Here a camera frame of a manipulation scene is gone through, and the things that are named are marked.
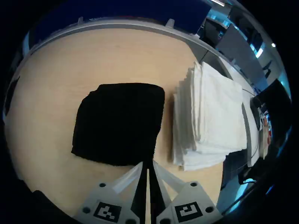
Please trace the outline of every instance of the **cable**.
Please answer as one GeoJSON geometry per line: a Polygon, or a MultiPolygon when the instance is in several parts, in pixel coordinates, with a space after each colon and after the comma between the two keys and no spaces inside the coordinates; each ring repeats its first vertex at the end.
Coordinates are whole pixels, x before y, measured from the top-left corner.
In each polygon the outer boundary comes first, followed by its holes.
{"type": "Polygon", "coordinates": [[[246,90],[246,89],[242,89],[242,90],[244,90],[244,91],[246,91],[246,92],[250,93],[251,95],[255,96],[253,93],[249,92],[249,91],[248,91],[248,90],[246,90]]]}

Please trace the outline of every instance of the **folded white towel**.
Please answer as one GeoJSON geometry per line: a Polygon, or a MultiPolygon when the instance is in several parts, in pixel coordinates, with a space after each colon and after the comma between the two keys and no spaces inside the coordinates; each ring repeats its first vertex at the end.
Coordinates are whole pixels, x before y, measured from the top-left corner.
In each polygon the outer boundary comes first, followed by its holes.
{"type": "Polygon", "coordinates": [[[201,71],[198,73],[202,84],[197,141],[209,146],[221,146],[231,152],[245,149],[247,139],[241,107],[241,85],[222,76],[207,63],[202,63],[201,71]]]}
{"type": "Polygon", "coordinates": [[[180,115],[179,109],[180,103],[178,102],[178,95],[174,94],[175,98],[175,108],[173,116],[173,163],[183,167],[183,170],[196,170],[204,167],[210,167],[217,163],[223,162],[225,160],[226,154],[201,154],[192,151],[192,148],[187,150],[187,153],[183,153],[183,147],[180,144],[182,135],[179,134],[182,131],[180,127],[180,115]]]}
{"type": "Polygon", "coordinates": [[[184,170],[223,162],[246,148],[242,88],[204,63],[194,63],[174,94],[173,163],[184,170]]]}

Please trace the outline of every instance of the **stack of white towels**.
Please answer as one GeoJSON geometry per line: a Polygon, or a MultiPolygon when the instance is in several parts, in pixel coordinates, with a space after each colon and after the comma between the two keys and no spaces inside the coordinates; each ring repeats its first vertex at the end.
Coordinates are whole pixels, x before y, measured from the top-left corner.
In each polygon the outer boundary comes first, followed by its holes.
{"type": "Polygon", "coordinates": [[[174,94],[173,163],[196,170],[246,148],[242,87],[195,62],[174,94]]]}

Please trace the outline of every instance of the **screw hole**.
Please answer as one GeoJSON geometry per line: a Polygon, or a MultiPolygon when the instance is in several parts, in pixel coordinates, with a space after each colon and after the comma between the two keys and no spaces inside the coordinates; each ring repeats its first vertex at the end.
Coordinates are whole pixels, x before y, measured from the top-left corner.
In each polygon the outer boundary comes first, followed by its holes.
{"type": "Polygon", "coordinates": [[[213,206],[209,206],[206,208],[206,212],[207,213],[211,213],[212,211],[214,211],[214,207],[213,206]]]}
{"type": "Polygon", "coordinates": [[[88,213],[90,213],[90,208],[88,208],[88,207],[84,207],[84,208],[82,209],[82,211],[83,211],[84,213],[88,214],[88,213]]]}
{"type": "Polygon", "coordinates": [[[170,224],[170,223],[171,223],[171,221],[169,218],[164,218],[164,219],[160,220],[160,224],[170,224]]]}
{"type": "Polygon", "coordinates": [[[136,221],[134,219],[128,219],[126,220],[126,224],[136,224],[136,221]]]}

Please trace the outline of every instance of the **black towel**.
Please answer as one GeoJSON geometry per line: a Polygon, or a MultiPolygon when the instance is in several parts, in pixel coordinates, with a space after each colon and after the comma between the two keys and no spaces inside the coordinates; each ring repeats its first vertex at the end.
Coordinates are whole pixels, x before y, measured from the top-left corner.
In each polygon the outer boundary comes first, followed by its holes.
{"type": "Polygon", "coordinates": [[[100,85],[82,100],[72,153],[115,166],[152,160],[165,93],[156,85],[100,85]]]}

